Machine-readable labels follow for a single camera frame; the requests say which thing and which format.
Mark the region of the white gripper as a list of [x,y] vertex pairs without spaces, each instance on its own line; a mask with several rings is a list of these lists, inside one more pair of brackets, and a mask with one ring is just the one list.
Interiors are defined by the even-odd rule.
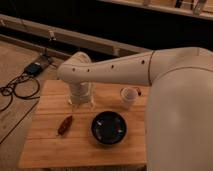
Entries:
[[70,102],[69,105],[73,109],[73,104],[88,103],[90,108],[94,107],[92,99],[92,84],[90,82],[70,84]]

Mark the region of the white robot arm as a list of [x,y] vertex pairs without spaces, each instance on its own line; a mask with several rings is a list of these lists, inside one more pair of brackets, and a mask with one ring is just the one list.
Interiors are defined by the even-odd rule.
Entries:
[[213,171],[213,52],[200,47],[153,50],[95,62],[77,52],[58,76],[72,96],[85,82],[148,86],[147,171]]

